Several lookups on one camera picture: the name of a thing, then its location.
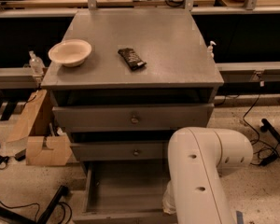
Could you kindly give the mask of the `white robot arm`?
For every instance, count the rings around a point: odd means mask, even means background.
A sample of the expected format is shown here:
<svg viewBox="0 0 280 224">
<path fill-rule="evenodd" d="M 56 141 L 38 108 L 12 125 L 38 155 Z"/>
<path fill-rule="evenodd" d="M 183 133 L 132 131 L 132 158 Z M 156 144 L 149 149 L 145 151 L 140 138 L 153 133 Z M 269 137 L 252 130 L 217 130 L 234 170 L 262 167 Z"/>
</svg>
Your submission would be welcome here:
<svg viewBox="0 0 280 224">
<path fill-rule="evenodd" d="M 220 177 L 246 167 L 252 157 L 250 141 L 239 132 L 198 127 L 176 131 L 168 144 L 164 211 L 175 210 L 177 224 L 236 224 Z"/>
</svg>

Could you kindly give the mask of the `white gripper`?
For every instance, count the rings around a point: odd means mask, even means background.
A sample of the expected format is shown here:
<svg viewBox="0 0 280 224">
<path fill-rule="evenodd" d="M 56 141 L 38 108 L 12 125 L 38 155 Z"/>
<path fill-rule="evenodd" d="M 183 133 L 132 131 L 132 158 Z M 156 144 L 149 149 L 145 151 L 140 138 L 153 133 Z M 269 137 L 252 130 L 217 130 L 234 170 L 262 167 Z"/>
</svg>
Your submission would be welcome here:
<svg viewBox="0 0 280 224">
<path fill-rule="evenodd" d="M 176 213 L 174 190 L 171 181 L 168 182 L 166 191 L 162 197 L 162 209 L 163 212 L 168 215 Z"/>
</svg>

